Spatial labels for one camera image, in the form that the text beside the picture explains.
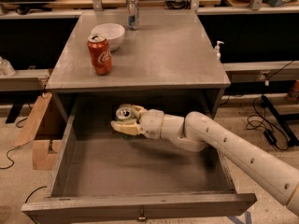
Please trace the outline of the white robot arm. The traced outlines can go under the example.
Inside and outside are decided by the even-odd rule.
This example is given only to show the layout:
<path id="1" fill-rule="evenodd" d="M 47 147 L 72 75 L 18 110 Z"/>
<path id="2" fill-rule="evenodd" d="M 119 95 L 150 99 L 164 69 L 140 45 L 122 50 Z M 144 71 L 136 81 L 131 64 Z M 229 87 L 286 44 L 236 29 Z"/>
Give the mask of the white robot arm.
<path id="1" fill-rule="evenodd" d="M 185 117 L 121 105 L 112 128 L 131 136 L 165 139 L 182 149 L 199 152 L 211 145 L 258 183 L 291 212 L 299 215 L 299 170 L 223 128 L 210 117 L 193 111 Z"/>

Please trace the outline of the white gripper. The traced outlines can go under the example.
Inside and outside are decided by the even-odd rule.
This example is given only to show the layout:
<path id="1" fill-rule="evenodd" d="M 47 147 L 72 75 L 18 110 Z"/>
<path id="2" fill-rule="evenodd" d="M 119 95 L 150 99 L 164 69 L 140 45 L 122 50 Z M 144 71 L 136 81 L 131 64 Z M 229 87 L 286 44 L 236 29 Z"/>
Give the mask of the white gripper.
<path id="1" fill-rule="evenodd" d="M 113 120 L 112 128 L 119 133 L 129 135 L 143 134 L 148 139 L 159 139 L 164 120 L 164 112 L 156 109 L 148 110 L 141 105 L 132 105 L 132 111 L 136 119 L 126 121 Z"/>

